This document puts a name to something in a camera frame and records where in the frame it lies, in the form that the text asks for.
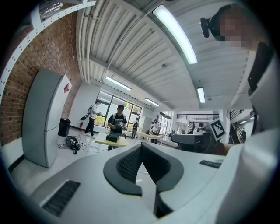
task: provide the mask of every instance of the brick wall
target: brick wall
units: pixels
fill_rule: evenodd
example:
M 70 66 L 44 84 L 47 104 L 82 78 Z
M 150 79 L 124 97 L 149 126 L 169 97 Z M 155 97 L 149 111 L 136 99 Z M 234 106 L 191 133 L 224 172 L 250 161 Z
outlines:
M 25 102 L 31 84 L 41 67 L 66 74 L 72 89 L 64 105 L 62 117 L 68 118 L 81 84 L 76 55 L 77 13 L 57 20 L 33 39 L 11 70 L 0 108 L 0 138 L 5 145 L 20 138 Z

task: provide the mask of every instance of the white ceiling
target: white ceiling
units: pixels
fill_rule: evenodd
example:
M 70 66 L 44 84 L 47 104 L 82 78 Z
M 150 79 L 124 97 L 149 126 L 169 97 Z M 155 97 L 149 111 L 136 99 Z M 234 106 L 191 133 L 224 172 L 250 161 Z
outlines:
M 83 37 L 81 44 L 78 43 L 85 51 L 84 56 L 80 53 L 85 76 L 148 105 L 145 98 L 149 98 L 160 105 L 158 110 L 229 109 L 241 82 L 248 52 L 221 46 L 212 36 L 204 38 L 199 24 L 201 17 L 213 16 L 228 1 L 163 3 L 183 27 L 194 48 L 198 63 L 193 65 L 187 63 L 173 37 L 153 14 L 145 16 L 143 13 L 153 9 L 154 1 L 126 1 L 133 6 L 121 0 L 101 2 L 97 2 L 98 18 L 92 19 L 90 15 L 86 25 L 82 25 L 84 12 L 79 12 L 77 30 L 86 34 L 85 44 L 82 44 Z M 94 28 L 90 30 L 93 20 Z M 89 37 L 89 55 L 94 62 L 87 57 Z M 127 91 L 106 80 L 106 76 L 132 90 Z M 204 87 L 205 104 L 198 102 L 197 87 Z M 242 106 L 247 104 L 249 101 L 242 101 Z

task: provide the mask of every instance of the yellow table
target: yellow table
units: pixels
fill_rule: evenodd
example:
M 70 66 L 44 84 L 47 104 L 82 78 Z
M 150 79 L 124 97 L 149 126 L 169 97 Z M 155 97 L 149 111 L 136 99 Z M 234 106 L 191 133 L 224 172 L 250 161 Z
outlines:
M 162 139 L 163 138 L 163 135 L 148 135 L 145 132 L 136 131 L 135 138 L 134 138 L 134 144 L 136 142 L 136 136 L 139 136 L 139 135 L 147 138 L 147 142 L 149 141 L 149 139 Z
M 124 147 L 124 146 L 130 145 L 130 143 L 124 137 L 120 137 L 117 142 L 108 141 L 108 140 L 106 140 L 107 135 L 108 134 L 105 134 L 105 133 L 99 133 L 97 135 L 97 137 L 95 138 L 94 142 L 103 144 L 103 145 L 111 145 L 111 146 L 117 146 L 117 147 Z

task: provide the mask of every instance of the fire extinguisher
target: fire extinguisher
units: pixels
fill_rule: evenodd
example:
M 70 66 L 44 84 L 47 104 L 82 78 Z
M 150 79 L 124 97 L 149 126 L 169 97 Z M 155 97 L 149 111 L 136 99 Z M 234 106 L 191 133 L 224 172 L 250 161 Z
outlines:
M 83 122 L 80 122 L 80 128 L 79 128 L 80 131 L 82 130 L 82 126 L 83 126 Z

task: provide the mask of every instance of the black trash can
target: black trash can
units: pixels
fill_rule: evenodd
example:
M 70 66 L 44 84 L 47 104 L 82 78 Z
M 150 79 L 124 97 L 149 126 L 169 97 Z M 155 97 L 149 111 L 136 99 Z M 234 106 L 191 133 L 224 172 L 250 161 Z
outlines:
M 71 121 L 66 118 L 60 118 L 58 135 L 66 137 L 69 133 Z

